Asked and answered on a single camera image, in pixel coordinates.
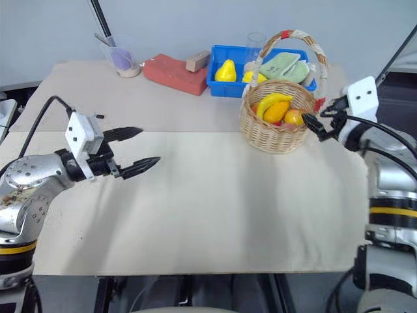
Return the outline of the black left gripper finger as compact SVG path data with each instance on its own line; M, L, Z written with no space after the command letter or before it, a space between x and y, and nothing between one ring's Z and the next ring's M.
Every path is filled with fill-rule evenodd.
M160 160L159 156L144 158L138 161L135 161L131 166L126 168L120 168L120 176L126 180L142 173L145 173L147 170L155 166Z
M142 128L139 127L120 127L120 128L114 128L111 130L106 130L103 132L104 135L104 141L109 142L121 142L124 140L128 140L130 138L133 138L134 136L137 136L138 134L141 134L143 132Z

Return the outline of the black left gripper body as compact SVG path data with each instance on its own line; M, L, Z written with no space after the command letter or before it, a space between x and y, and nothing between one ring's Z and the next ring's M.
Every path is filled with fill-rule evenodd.
M100 144L97 152L89 153L87 163L93 173L96 176L113 175L114 177L120 176L120 167L116 165L113 157L114 153L109 146L109 142L119 141L121 136L121 129L114 128L104 132L104 139Z

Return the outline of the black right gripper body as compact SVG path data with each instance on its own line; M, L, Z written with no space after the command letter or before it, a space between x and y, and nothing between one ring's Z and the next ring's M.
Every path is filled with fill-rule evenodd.
M347 96L342 96L334 99L332 104L336 104L338 106L339 113L331 118L332 120L330 122L330 126L332 127L332 130L328 132L328 139L333 138L338 140L339 133L347 121L347 108L349 107L349 102Z

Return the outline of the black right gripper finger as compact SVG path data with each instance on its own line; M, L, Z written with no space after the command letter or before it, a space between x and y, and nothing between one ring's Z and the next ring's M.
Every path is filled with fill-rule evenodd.
M320 116L323 118L333 118L335 115L339 113L339 108L336 104L332 104L329 107L325 108L321 113Z
M318 137L320 142L328 139L328 133L324 125L316 118L316 116L310 113L303 113L302 120L305 126Z

